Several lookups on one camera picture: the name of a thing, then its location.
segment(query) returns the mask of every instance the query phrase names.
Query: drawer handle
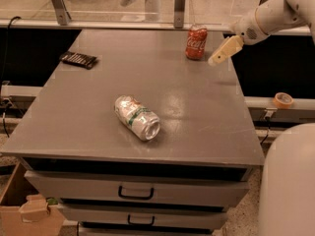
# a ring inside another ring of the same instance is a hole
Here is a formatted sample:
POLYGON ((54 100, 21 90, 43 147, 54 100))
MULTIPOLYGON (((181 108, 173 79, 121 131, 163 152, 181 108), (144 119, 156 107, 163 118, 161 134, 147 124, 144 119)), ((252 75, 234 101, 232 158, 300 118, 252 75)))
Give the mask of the drawer handle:
POLYGON ((148 201, 148 200, 150 200, 150 199, 154 196, 154 192, 155 192, 155 189, 154 189, 154 188, 151 188, 149 195, 146 196, 146 197, 127 196, 127 195, 123 195, 123 194, 122 194, 122 188, 123 188, 122 186, 119 186, 118 196, 119 196, 121 199, 126 199, 126 200, 148 201))
POLYGON ((134 222, 131 222, 131 215, 130 215, 130 214, 128 215, 128 224, 130 224, 130 225, 153 226, 154 223, 155 223, 155 220, 156 220, 156 218, 153 216, 152 219, 151 219, 151 222, 148 223, 148 224, 144 224, 144 223, 134 223, 134 222))

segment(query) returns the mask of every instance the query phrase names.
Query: brown tape roll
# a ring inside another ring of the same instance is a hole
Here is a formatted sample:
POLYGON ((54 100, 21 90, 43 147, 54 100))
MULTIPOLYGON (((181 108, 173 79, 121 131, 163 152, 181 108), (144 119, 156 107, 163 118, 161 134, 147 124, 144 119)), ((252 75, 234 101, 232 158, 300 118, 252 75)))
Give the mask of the brown tape roll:
POLYGON ((288 109, 293 104, 293 98, 285 92, 278 92, 273 102, 278 109, 288 109))

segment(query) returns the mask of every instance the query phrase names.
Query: desk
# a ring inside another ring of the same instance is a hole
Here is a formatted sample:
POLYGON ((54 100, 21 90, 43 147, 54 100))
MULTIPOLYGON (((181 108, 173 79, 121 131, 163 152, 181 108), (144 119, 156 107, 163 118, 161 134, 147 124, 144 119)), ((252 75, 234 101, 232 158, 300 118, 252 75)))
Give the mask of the desk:
POLYGON ((98 63, 59 64, 5 144, 43 195, 85 222, 81 235, 211 234, 263 164, 232 63, 207 64, 222 34, 209 32, 201 61, 185 57, 186 40, 181 30, 83 30, 70 50, 98 63), (153 140, 115 116, 126 93, 159 116, 153 140))

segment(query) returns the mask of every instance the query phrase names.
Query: aluminum can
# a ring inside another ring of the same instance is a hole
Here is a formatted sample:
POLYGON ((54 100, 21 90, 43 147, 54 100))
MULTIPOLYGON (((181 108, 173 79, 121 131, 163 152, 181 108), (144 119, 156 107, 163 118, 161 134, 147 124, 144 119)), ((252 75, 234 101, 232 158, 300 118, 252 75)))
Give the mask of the aluminum can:
POLYGON ((142 141, 150 140, 158 134, 158 116, 132 95, 118 97, 114 110, 119 120, 142 141))
POLYGON ((193 25, 188 31, 186 57, 189 59, 201 59, 205 53, 207 40, 207 28, 203 25, 193 25))

